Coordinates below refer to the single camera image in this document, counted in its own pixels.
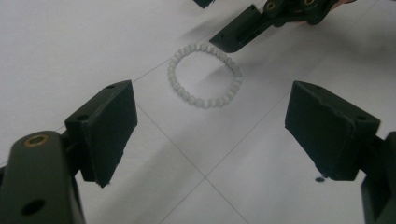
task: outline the black mechanical part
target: black mechanical part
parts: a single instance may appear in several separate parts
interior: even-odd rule
[[[85,223],[74,175],[109,183],[137,125],[131,81],[107,86],[66,121],[29,134],[0,168],[0,223]]]
[[[215,0],[194,0],[196,4],[198,4],[201,8],[208,7]]]
[[[379,119],[320,86],[295,81],[286,128],[323,175],[362,185],[367,224],[396,223],[396,133],[375,136]]]
[[[338,0],[268,0],[263,13],[251,5],[209,41],[225,52],[240,50],[270,26],[286,22],[320,23]]]

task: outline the white beaded bracelet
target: white beaded bracelet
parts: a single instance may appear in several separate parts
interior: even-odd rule
[[[216,56],[233,71],[233,83],[231,84],[227,92],[217,99],[203,100],[201,98],[195,97],[186,90],[184,90],[184,88],[177,81],[175,73],[177,64],[184,57],[197,51],[206,52],[208,54]],[[188,102],[190,105],[195,105],[204,109],[208,109],[209,107],[222,107],[229,104],[238,93],[243,82],[241,71],[239,70],[239,67],[236,65],[236,63],[233,62],[231,58],[227,57],[227,55],[220,49],[214,48],[207,44],[190,44],[183,49],[179,49],[170,59],[168,76],[169,82],[177,95],[179,95],[184,101]]]

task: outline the robotic claw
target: robotic claw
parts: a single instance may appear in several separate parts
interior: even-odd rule
[[[194,0],[207,7],[214,0]],[[281,27],[286,22],[320,23],[338,0],[268,0],[263,13],[251,5],[209,41],[219,49],[233,53],[240,50],[270,26]]]

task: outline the brass screw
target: brass screw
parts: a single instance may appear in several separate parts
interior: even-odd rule
[[[304,5],[309,6],[312,5],[315,2],[315,0],[304,0]]]
[[[275,3],[274,2],[270,2],[270,3],[268,3],[268,5],[267,5],[267,10],[268,11],[271,11],[271,10],[273,10],[274,8],[275,8]]]
[[[45,144],[48,141],[49,141],[48,135],[38,134],[38,135],[35,135],[35,136],[32,136],[32,137],[26,139],[26,141],[24,141],[24,145],[26,147],[38,147],[38,146]]]

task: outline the white tiled surface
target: white tiled surface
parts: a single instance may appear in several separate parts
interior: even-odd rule
[[[252,2],[7,1],[0,4],[0,163],[18,138],[58,130],[104,86],[134,82],[139,123],[111,184],[78,183],[88,223],[363,223],[360,184],[318,175],[284,118],[293,80],[321,85],[396,130],[396,3],[359,0],[317,26],[270,28],[230,56],[245,82],[220,109],[183,103],[166,78],[178,49],[205,42]],[[182,61],[191,93],[230,72]]]

